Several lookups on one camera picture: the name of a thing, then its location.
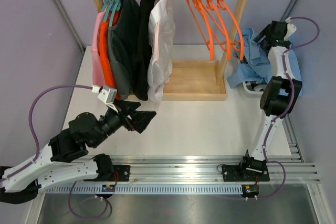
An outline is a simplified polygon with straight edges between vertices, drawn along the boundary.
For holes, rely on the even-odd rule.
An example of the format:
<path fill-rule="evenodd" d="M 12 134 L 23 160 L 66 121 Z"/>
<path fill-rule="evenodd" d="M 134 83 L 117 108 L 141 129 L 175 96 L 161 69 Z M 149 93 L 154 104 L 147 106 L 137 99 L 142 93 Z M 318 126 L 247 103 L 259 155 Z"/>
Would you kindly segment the light blue shirt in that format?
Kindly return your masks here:
<path fill-rule="evenodd" d="M 268 51 L 261 48 L 260 43 L 254 41 L 257 34 L 252 27 L 241 30 L 244 40 L 244 59 L 247 63 L 239 63 L 236 70 L 227 77 L 231 89 L 234 89 L 243 82 L 256 82 L 257 84 L 268 84 L 273 76 L 272 64 L 268 58 Z M 286 52 L 287 68 L 293 74 L 293 79 L 302 81 L 298 59 L 293 50 Z"/>

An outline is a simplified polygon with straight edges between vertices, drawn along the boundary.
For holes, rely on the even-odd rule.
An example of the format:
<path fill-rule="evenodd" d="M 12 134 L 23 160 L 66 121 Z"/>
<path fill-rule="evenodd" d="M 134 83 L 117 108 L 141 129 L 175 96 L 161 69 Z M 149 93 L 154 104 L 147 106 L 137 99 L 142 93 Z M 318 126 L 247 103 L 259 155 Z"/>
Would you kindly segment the orange hanger of grey shirt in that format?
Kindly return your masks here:
<path fill-rule="evenodd" d="M 200 28 L 202 38 L 205 42 L 207 49 L 209 50 L 209 59 L 211 61 L 215 60 L 215 43 L 218 43 L 223 52 L 231 52 L 231 46 L 236 48 L 238 41 L 229 38 L 228 29 L 223 21 L 223 18 L 220 14 L 220 11 L 227 11 L 230 15 L 232 12 L 228 5 L 225 3 L 225 0 L 195 0 L 194 4 L 195 9 L 198 11 L 200 17 L 205 23 L 206 31 L 208 36 L 206 37 L 203 30 Z M 219 31 L 224 36 L 225 40 L 220 41 L 219 37 L 216 35 L 216 32 L 211 27 L 210 22 L 213 22 L 214 25 L 219 29 Z"/>

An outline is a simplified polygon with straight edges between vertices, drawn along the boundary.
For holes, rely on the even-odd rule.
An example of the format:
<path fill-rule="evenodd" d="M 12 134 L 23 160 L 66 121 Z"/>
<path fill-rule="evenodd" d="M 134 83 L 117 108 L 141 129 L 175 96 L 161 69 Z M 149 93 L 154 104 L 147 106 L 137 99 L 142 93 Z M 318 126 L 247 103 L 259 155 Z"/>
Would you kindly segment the orange hanger of plaid shirt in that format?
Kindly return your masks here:
<path fill-rule="evenodd" d="M 244 58 L 244 38 L 242 35 L 242 31 L 240 29 L 239 23 L 234 16 L 231 9 L 228 7 L 228 5 L 225 3 L 225 0 L 217 0 L 217 7 L 228 11 L 232 21 L 233 21 L 233 27 L 236 28 L 237 31 L 233 32 L 233 39 L 230 39 L 229 36 L 226 37 L 226 51 L 227 51 L 227 60 L 230 61 L 232 58 L 233 50 L 240 53 L 239 60 L 242 60 Z"/>

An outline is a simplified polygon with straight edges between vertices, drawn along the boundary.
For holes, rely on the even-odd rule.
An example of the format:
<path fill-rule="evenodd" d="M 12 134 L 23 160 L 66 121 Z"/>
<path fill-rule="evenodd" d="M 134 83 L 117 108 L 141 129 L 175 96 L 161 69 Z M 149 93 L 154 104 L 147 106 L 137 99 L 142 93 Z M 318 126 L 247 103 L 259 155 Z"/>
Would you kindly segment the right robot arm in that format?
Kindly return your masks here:
<path fill-rule="evenodd" d="M 269 147 L 279 124 L 293 109 L 302 88 L 302 82 L 293 74 L 289 60 L 291 42 L 288 38 L 295 31 L 296 26 L 290 21 L 273 21 L 254 39 L 267 52 L 272 77 L 260 99 L 262 115 L 254 144 L 246 151 L 237 167 L 238 181 L 269 181 Z"/>

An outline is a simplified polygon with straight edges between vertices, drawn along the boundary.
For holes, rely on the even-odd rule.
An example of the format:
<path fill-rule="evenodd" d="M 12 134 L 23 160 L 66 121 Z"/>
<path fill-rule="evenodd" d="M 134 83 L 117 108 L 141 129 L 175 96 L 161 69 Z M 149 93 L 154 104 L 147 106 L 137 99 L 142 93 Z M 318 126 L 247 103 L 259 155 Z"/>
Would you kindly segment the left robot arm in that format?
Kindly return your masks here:
<path fill-rule="evenodd" d="M 69 121 L 68 128 L 53 137 L 39 152 L 15 167 L 1 167 L 1 202 L 22 204 L 57 185 L 79 180 L 105 182 L 115 179 L 109 155 L 98 154 L 80 163 L 89 148 L 97 148 L 118 129 L 141 134 L 156 116 L 155 111 L 139 111 L 140 102 L 117 101 L 99 118 L 84 112 Z"/>

